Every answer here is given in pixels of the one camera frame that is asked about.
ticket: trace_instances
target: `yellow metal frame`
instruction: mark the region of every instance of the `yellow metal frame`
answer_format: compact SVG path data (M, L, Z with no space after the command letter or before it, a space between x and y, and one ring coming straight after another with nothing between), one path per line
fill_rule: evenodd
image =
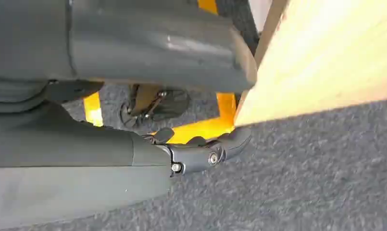
M198 0L198 5L206 11L218 14L215 0ZM168 143L186 143L195 136L211 139L231 132L234 129L236 98L232 93L217 93L216 97L220 114L218 118L172 128L175 135ZM103 125L98 92L84 99L84 109L88 122L93 123L95 126Z

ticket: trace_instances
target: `plywood edge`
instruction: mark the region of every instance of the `plywood edge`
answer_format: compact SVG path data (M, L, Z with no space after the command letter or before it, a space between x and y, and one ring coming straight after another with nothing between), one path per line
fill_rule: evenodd
M268 45L270 44L271 39L273 38L274 32L281 22L281 16L287 6L287 3L288 3L288 0L273 0L271 4L270 10L267 15L267 19L265 20L264 29L261 33L260 41L254 55L257 68L260 66L262 58L264 57L268 49ZM246 96L248 92L249 91L245 91L241 94L240 102L238 104L236 114L234 117L235 126L242 126L242 124L237 124L236 120L237 120L237 117L240 115L241 107L244 101L246 100Z

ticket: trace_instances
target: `wooden board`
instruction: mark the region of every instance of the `wooden board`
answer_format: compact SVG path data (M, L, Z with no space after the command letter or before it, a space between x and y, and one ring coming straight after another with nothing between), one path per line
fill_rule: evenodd
M387 0L273 0L235 125L387 99Z

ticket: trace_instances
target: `carpeted floor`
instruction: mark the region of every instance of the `carpeted floor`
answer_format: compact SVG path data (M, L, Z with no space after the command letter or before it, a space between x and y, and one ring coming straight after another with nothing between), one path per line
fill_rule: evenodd
M106 125L121 128L118 107L125 89L102 90ZM141 132L217 115L213 93L192 92L192 98L181 118ZM84 119L81 102L66 108ZM252 131L243 155L173 179L169 195L15 230L387 230L387 102L262 123Z

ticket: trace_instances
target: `bolt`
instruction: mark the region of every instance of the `bolt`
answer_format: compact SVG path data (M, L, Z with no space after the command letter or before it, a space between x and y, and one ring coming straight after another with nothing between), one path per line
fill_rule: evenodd
M166 91L161 91L161 92L159 92L158 95L161 96L161 97L165 97L166 96Z
M211 165L215 165L217 163L217 161L219 160L219 157L217 156L216 153L212 153L210 156L209 156L209 163Z
M182 169L182 166L180 164L175 163L175 164L172 164L171 169L173 172L179 172Z

